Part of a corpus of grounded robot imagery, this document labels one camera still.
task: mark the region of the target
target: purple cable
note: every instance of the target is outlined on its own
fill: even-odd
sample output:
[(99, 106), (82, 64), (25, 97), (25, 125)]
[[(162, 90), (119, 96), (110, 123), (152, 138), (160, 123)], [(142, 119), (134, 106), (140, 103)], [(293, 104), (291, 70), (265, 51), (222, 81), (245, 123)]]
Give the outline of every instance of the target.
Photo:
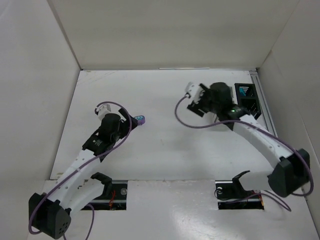
[(234, 201), (227, 201), (226, 203), (227, 204), (235, 204), (235, 203), (243, 202), (243, 201), (248, 200), (248, 199), (250, 199), (252, 197), (255, 197), (255, 196), (266, 196), (266, 197), (272, 199), (273, 201), (275, 201), (277, 204), (279, 204), (281, 207), (283, 207), (288, 212), (292, 211), (291, 208), (289, 207), (289, 205), (285, 201), (283, 201), (278, 195), (276, 195), (276, 194), (274, 194), (274, 193), (272, 193), (270, 191), (267, 191), (267, 190), (265, 190), (265, 192), (267, 192), (268, 194), (270, 194), (272, 196), (270, 196), (268, 194), (265, 194), (265, 193), (262, 193), (262, 192), (257, 192), (257, 193), (254, 193), (254, 194), (250, 195), (250, 196), (247, 196), (245, 198), (237, 199), (237, 200), (234, 200)]
[(105, 156), (109, 153), (111, 153), (113, 150), (117, 149), (118, 147), (120, 147), (126, 140), (127, 138), (129, 137), (129, 134), (131, 132), (131, 128), (132, 128), (132, 121), (131, 121), (131, 116), (130, 114), (128, 113), (128, 111), (122, 106), (120, 105), (119, 103), (116, 103), (116, 102), (113, 102), (113, 101), (104, 101), (104, 102), (101, 102), (97, 105), (100, 106), (101, 104), (114, 104), (120, 108), (122, 108), (125, 113), (129, 116), (129, 131), (128, 131), (128, 134), (124, 137), (124, 139), (117, 145), (117, 146), (114, 146), (113, 148), (111, 148), (110, 150), (98, 155), (98, 156), (95, 156), (93, 158), (91, 158), (90, 160), (88, 160), (87, 162), (85, 162), (84, 164), (82, 164), (77, 170), (73, 171), (69, 176), (67, 176), (65, 179), (63, 179), (61, 182), (59, 182), (53, 189), (51, 189), (51, 191), (49, 191), (42, 199), (41, 201), (38, 203), (38, 205), (34, 208), (31, 216), (30, 216), (30, 220), (29, 220), (29, 225), (28, 225), (28, 229), (29, 229), (29, 233), (32, 234), (32, 235), (36, 235), (36, 234), (39, 234), (40, 231), (33, 231), (32, 230), (32, 222), (35, 218), (35, 215), (37, 213), (37, 211), (39, 210), (40, 206), (45, 202), (45, 200), (52, 194), (54, 193), (59, 187), (61, 187), (63, 184), (65, 184), (70, 178), (72, 178), (78, 171), (79, 169), (83, 169), (85, 166), (87, 166), (89, 163), (92, 163), (94, 160), (102, 157), (102, 156)]
[[(85, 240), (88, 240), (88, 238), (89, 238), (89, 236), (90, 236), (90, 233), (91, 233), (91, 230), (92, 230), (92, 227), (94, 226), (94, 221), (95, 221), (95, 209), (94, 209), (94, 207), (93, 207), (91, 204), (87, 204), (86, 206), (87, 206), (87, 207), (90, 207), (91, 210), (92, 210), (91, 225), (90, 225), (88, 234), (87, 234), (86, 237), (85, 237)], [(63, 240), (67, 240), (66, 235), (63, 235)]]
[(176, 119), (184, 126), (188, 127), (188, 128), (192, 128), (192, 129), (206, 129), (206, 128), (210, 128), (210, 127), (214, 127), (214, 126), (217, 126), (217, 125), (220, 125), (220, 124), (229, 124), (229, 123), (239, 123), (239, 124), (244, 124), (244, 125), (247, 125), (251, 128), (254, 128), (256, 129), (257, 131), (259, 131), (260, 133), (263, 133), (264, 135), (272, 138), (272, 139), (275, 139), (277, 140), (279, 143), (283, 144), (284, 146), (286, 146), (288, 149), (290, 149), (298, 158), (299, 160), (302, 162), (307, 174), (308, 174), (308, 177), (309, 177), (309, 180), (310, 180), (310, 189), (307, 193), (303, 193), (303, 194), (298, 194), (298, 193), (292, 193), (292, 195), (294, 196), (299, 196), (299, 197), (306, 197), (306, 196), (309, 196), (313, 191), (314, 191), (314, 179), (312, 177), (312, 174), (311, 174), (311, 171), (310, 171), (310, 168), (308, 167), (307, 163), (305, 162), (305, 160), (303, 159), (303, 157), (298, 153), (297, 150), (295, 150), (292, 146), (290, 146), (288, 143), (284, 142), (283, 140), (281, 140), (280, 138), (276, 137), (276, 136), (273, 136), (271, 133), (261, 129), (261, 128), (257, 128), (256, 126), (248, 123), (248, 122), (245, 122), (245, 121), (240, 121), (240, 120), (225, 120), (225, 121), (220, 121), (220, 122), (215, 122), (215, 123), (212, 123), (212, 124), (209, 124), (209, 125), (205, 125), (205, 126), (192, 126), (192, 125), (189, 125), (189, 124), (186, 124), (184, 123), (179, 117), (178, 117), (178, 114), (177, 114), (177, 110), (178, 110), (178, 107), (180, 105), (180, 103), (186, 99), (187, 96), (184, 96), (183, 98), (181, 98), (178, 103), (176, 104), (175, 108), (174, 108), (174, 115), (176, 117)]

